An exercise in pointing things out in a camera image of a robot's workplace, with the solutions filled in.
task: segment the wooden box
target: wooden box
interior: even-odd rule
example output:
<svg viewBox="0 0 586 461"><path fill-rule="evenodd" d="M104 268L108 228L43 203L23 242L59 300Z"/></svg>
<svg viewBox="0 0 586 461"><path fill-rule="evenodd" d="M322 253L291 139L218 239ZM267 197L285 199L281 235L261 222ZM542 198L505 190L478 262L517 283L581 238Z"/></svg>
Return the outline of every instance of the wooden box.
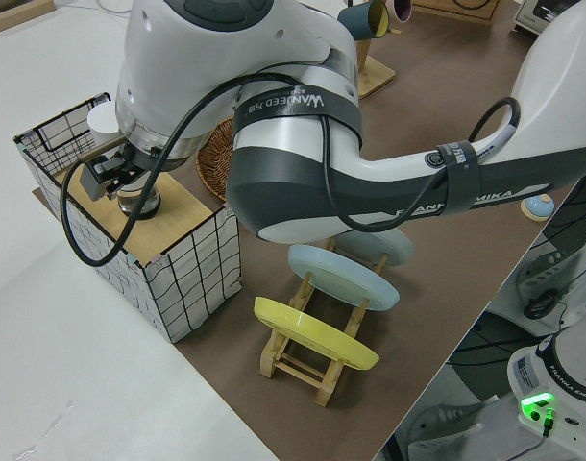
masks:
<svg viewBox="0 0 586 461"><path fill-rule="evenodd" d="M416 12L491 24L501 0L413 0Z"/></svg>
<svg viewBox="0 0 586 461"><path fill-rule="evenodd" d="M0 32L55 9L54 0L0 0Z"/></svg>
<svg viewBox="0 0 586 461"><path fill-rule="evenodd" d="M109 98L104 93L87 100L14 139L59 219L61 178L94 144L88 112ZM69 188L69 218L83 250L99 258L113 245L126 216L115 200L90 201L79 175ZM97 271L173 343L240 290L238 226L230 208L210 211L169 175L161 174L157 185L162 200L157 216L138 222L124 251Z"/></svg>

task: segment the white table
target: white table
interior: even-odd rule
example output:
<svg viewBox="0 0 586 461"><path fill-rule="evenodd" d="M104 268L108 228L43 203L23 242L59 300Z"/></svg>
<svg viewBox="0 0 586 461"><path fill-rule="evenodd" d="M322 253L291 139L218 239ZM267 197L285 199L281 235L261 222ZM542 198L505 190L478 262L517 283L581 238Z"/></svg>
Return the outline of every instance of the white table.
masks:
<svg viewBox="0 0 586 461"><path fill-rule="evenodd" d="M60 3L0 33L0 460L275 459L31 193L12 137L113 96L123 58L126 19Z"/></svg>

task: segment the light blue plate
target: light blue plate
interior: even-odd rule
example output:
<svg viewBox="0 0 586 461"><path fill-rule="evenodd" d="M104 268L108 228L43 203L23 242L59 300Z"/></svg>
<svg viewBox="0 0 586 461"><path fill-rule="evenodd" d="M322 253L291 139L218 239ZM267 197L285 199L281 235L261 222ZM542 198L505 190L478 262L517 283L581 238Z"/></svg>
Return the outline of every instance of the light blue plate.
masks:
<svg viewBox="0 0 586 461"><path fill-rule="evenodd" d="M309 272L310 284L334 298L359 306L370 300L369 310L388 310L400 294L387 280L343 255L309 245L289 248L289 266L302 279Z"/></svg>
<svg viewBox="0 0 586 461"><path fill-rule="evenodd" d="M359 232L351 230L335 236L335 248L363 261L378 264L388 254L387 264L399 266L415 253L415 246L408 237L397 229L385 232Z"/></svg>

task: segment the black cable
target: black cable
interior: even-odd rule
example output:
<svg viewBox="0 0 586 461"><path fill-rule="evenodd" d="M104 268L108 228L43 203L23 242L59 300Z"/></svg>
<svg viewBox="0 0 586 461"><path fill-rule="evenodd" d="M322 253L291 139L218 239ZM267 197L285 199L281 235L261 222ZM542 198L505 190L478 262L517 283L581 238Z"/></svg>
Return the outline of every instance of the black cable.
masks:
<svg viewBox="0 0 586 461"><path fill-rule="evenodd" d="M101 10L103 10L104 12L111 12L113 14L124 14L127 12L131 12L131 9L128 10L113 10L111 8L106 8L103 3L101 3L101 0L95 0L97 2L97 5L99 5L99 7L101 7Z"/></svg>
<svg viewBox="0 0 586 461"><path fill-rule="evenodd" d="M476 137L485 126L487 121L496 113L496 111L504 106L509 106L511 108L511 118L508 121L509 125L513 127L517 127L520 124L520 120L522 118L522 108L520 107L520 103L517 99L507 96L506 98L502 98L494 104L491 108L489 108L480 120L476 123L476 126L473 128L470 136L468 136L468 142L475 142Z"/></svg>
<svg viewBox="0 0 586 461"><path fill-rule="evenodd" d="M571 288L571 285L573 285L573 283L575 283L578 279L580 279L581 277L583 277L586 273L586 268L585 270L583 270L583 272L581 272L577 277L575 277L574 279L572 279L568 285L566 285L563 289L562 289L562 293L566 294L569 292L569 289Z"/></svg>
<svg viewBox="0 0 586 461"><path fill-rule="evenodd" d="M479 333L478 331L476 331L475 329L471 329L471 333L475 334L476 336L478 336L479 338L481 338L483 341L485 341L487 344L494 346L497 349L500 349L501 351L505 351L508 353L513 353L514 351L511 351L510 349L504 348L498 344L494 344L491 340L487 339L485 336L483 336L481 333Z"/></svg>
<svg viewBox="0 0 586 461"><path fill-rule="evenodd" d="M513 340L509 340L509 341L494 341L493 343L489 343L489 344L479 344L478 346L468 346L465 348L457 348L454 353L479 351L481 349L494 348L496 345L503 345L503 344L522 344L522 343L538 344L539 341L542 339L545 339L545 336L542 336L542 337L532 336L532 337L526 338L526 339L524 339L524 338L513 339Z"/></svg>
<svg viewBox="0 0 586 461"><path fill-rule="evenodd" d="M133 230L134 224L137 221L139 214L141 213L141 209L144 207L146 200L148 199L148 195L152 191L152 188L155 185L155 182L157 181L157 176L159 175L163 165L167 161L167 158L173 150L174 145L176 144L176 142L178 142L178 139L180 139L183 132L186 130L186 127L188 127L190 122L192 122L193 119L217 97L221 96L222 94L228 91L231 91L234 88L237 88L238 86L251 84L255 82L282 82L289 85L299 85L301 83L300 81L284 74L252 74L228 80L220 84L210 93L204 96L189 112L186 113L186 115L180 121L178 126L174 129L171 136L163 146L162 151L160 151L159 155L157 156L155 167L150 172L150 176L148 177L148 180L146 181L145 185L143 186L143 189L141 190L138 202L135 205L133 211L131 212L131 215L129 216L129 219L125 224L124 229L118 236L118 239L114 242L110 251L101 259L92 259L89 256L87 256L78 245L78 242L75 240L75 237L73 236L73 231L71 230L71 225L69 223L69 217L67 214L66 207L67 197L69 196L68 188L71 182L71 177L73 176L73 173L80 167L81 162L78 160L71 166L71 168L65 175L61 185L61 222L64 234L66 236L67 241L69 242L69 245L71 246L71 249L83 263L92 267L100 267L107 264L116 257L116 255L120 252L120 250L122 250L124 244L129 238L129 235Z"/></svg>
<svg viewBox="0 0 586 461"><path fill-rule="evenodd" d="M548 289L534 300L530 300L524 307L524 315L530 320L539 320L551 314L559 301L564 296L563 292Z"/></svg>
<svg viewBox="0 0 586 461"><path fill-rule="evenodd" d="M574 224L577 224L580 221L583 221L586 219L586 212L584 214L582 214L581 216L579 216L578 218L574 218L572 221L567 221L566 223L561 223L561 224L553 224L553 223L549 223L547 224L548 228L564 228L565 226L572 226Z"/></svg>
<svg viewBox="0 0 586 461"><path fill-rule="evenodd" d="M531 451L534 451L537 448L541 447L545 443L546 440L547 440L547 437L543 437L541 439L541 441L538 444L536 444L535 446L530 447L529 449L525 449L524 451L517 453L515 456L511 456L506 461L515 461L516 459L520 459L522 456L525 456L528 453L530 453Z"/></svg>
<svg viewBox="0 0 586 461"><path fill-rule="evenodd" d="M509 106L511 108L511 118L509 120L509 125L517 128L520 123L520 119L522 116L522 111L520 108L519 102L512 97L502 98L497 101L491 108L489 108L481 117L481 119L476 124L475 128L473 129L469 141L474 142L476 136L483 128L487 120L500 108L504 106ZM349 226L354 231L360 232L383 232L383 231L390 231L400 224L402 224L406 219L408 219L414 212L421 200L424 198L426 193L432 188L435 187L440 181L442 181L447 176L447 169L445 167L438 170L436 173L431 175L424 186L422 187L421 191L417 195L417 197L412 201L412 203L408 206L408 208L398 217L393 218L388 221L383 221L374 224L363 224L359 223L358 221L354 220L350 215L343 212L340 208L339 204L336 202L335 194L334 194L334 187L333 187L333 173L331 171L331 141L330 141L330 125L328 118L326 116L320 117L321 120L321 130L323 132L323 176L325 180L325 189L328 195L328 200L330 201L331 209L335 212L338 218L347 226Z"/></svg>
<svg viewBox="0 0 586 461"><path fill-rule="evenodd" d="M534 250L535 248L538 248L540 246L545 245L546 243L549 243L552 238L555 238L556 236L558 236L559 234L561 234L562 232L566 231L567 229L569 229L571 226L574 226L575 224L583 221L584 219L586 219L586 213L583 214L582 216L580 216L579 218L577 218L575 221L571 222L568 226L565 226L564 228L562 228L561 230L559 230L558 232L556 232L554 235L552 235L550 238L542 241L541 243L537 243L536 245L532 245L530 247L529 250Z"/></svg>
<svg viewBox="0 0 586 461"><path fill-rule="evenodd" d="M566 314L566 309L568 309L569 307L567 306L566 303L563 303L561 301L558 304L564 305L564 309L562 309L562 313L560 314L560 318L558 319L558 330L557 330L557 332L560 333L560 332L562 332L562 329L563 329L562 328L562 324L564 323L564 320L563 320L564 319L564 314Z"/></svg>
<svg viewBox="0 0 586 461"><path fill-rule="evenodd" d="M586 200L582 200L580 202L567 202L564 206L576 206L576 205L586 205Z"/></svg>
<svg viewBox="0 0 586 461"><path fill-rule="evenodd" d="M491 2L492 0L485 0L483 3L480 3L476 6L473 7L467 7L466 5L462 5L458 0L453 0L453 3L455 5L457 5L459 8L461 8L462 10L480 10L481 8L485 8L487 5L489 5L489 2Z"/></svg>
<svg viewBox="0 0 586 461"><path fill-rule="evenodd" d="M500 358L498 360L490 360L488 362L477 362L477 363L456 363L456 362L447 361L447 362L445 362L445 364L451 365L452 367L484 367L485 365L493 365L495 363L508 362L509 360L510 360L510 357L509 358Z"/></svg>
<svg viewBox="0 0 586 461"><path fill-rule="evenodd" d="M63 7L63 8L79 8L79 9L81 9L81 10L95 10L96 12L105 12L105 13L107 13L107 14L111 14L112 16L121 17L121 18L123 18L123 19L129 19L129 17L128 17L128 16L123 16L122 14L116 14L115 12L110 12L110 11L108 11L108 10L102 10L102 9L100 9L100 8L94 8L94 7L80 7L80 6L78 6L78 5L63 5L63 4L60 4L60 3L55 3L54 5L56 6L56 8Z"/></svg>
<svg viewBox="0 0 586 461"><path fill-rule="evenodd" d="M325 179L325 189L328 195L328 199L330 200L330 205L335 214L338 218L347 226L349 226L354 231L360 232L384 232L389 231L391 229L396 228L401 223L403 223L410 215L415 211L417 205L423 199L424 195L439 181L445 178L447 174L446 168L441 168L429 179L426 181L425 185L422 187L421 191L412 201L412 203L408 206L408 208L397 218L391 219L389 221L383 221L380 223L374 224L363 224L355 221L351 216L344 213L341 209L339 204L335 200L335 195L333 193L333 174L331 170L331 140L330 140L330 124L328 118L326 116L321 117L321 130L323 132L323 176Z"/></svg>
<svg viewBox="0 0 586 461"><path fill-rule="evenodd" d="M571 193L569 194L569 196L567 197L567 200L564 202L564 204L562 204L562 206L569 205L573 201L577 200L579 194L583 191L583 188L585 187L585 183L585 178L582 178L580 181L578 181L577 184L574 186L573 190L571 191Z"/></svg>

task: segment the velcro strap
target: velcro strap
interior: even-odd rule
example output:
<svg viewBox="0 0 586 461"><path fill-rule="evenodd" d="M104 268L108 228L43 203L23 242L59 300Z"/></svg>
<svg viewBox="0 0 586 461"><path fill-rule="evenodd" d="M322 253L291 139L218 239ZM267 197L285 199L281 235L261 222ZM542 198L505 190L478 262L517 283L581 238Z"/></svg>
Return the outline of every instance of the velcro strap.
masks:
<svg viewBox="0 0 586 461"><path fill-rule="evenodd" d="M233 136L260 120L305 115L327 116L353 131L362 144L359 108L339 94L319 86L298 85L261 93L237 108L233 117Z"/></svg>
<svg viewBox="0 0 586 461"><path fill-rule="evenodd" d="M470 209L480 192L478 157L468 141L438 146L447 168L448 193L443 214L455 214Z"/></svg>

